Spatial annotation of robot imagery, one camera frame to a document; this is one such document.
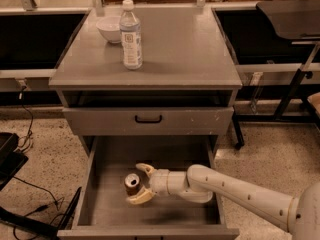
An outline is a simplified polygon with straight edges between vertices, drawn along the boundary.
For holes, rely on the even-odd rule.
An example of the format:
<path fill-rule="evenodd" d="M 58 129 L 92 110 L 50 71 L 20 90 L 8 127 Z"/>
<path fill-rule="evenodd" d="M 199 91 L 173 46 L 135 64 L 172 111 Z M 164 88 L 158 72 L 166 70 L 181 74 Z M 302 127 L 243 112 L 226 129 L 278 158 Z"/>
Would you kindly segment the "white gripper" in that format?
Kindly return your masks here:
<path fill-rule="evenodd" d="M 155 169 L 152 165 L 137 163 L 136 168 L 150 177 L 150 188 L 142 187 L 137 194 L 129 196 L 126 201 L 132 205 L 140 205 L 150 201 L 155 194 L 159 196 L 168 196 L 168 169 Z"/>

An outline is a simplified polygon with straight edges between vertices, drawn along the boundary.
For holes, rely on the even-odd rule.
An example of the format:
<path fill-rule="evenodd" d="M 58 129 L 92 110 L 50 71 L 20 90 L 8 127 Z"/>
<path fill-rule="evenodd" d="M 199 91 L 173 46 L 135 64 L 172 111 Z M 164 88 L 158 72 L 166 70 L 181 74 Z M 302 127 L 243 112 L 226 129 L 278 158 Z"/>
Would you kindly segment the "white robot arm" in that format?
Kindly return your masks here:
<path fill-rule="evenodd" d="M 126 176 L 127 201 L 140 205 L 155 196 L 177 195 L 187 201 L 207 203 L 215 194 L 222 195 L 269 223 L 292 235 L 292 240 L 320 240 L 320 183 L 293 197 L 266 189 L 216 170 L 195 164 L 185 171 L 156 169 L 145 163 L 136 168 L 146 174 Z"/>

